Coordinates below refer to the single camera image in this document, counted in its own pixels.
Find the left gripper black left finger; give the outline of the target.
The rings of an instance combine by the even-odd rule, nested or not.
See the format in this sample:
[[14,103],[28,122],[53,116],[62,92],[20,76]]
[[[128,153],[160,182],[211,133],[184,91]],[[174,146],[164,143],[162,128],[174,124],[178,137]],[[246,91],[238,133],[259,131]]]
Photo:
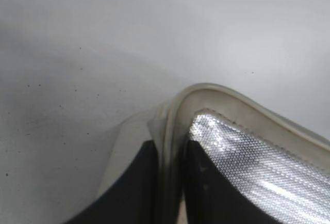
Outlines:
[[153,223],[157,184],[158,153],[149,140],[115,183],[67,223]]

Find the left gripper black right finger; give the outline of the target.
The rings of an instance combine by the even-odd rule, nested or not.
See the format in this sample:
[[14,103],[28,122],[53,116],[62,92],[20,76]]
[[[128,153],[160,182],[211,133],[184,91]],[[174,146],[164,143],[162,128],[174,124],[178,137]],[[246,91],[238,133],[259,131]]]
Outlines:
[[218,171],[196,141],[187,144],[184,188],[188,223],[260,223],[260,211]]

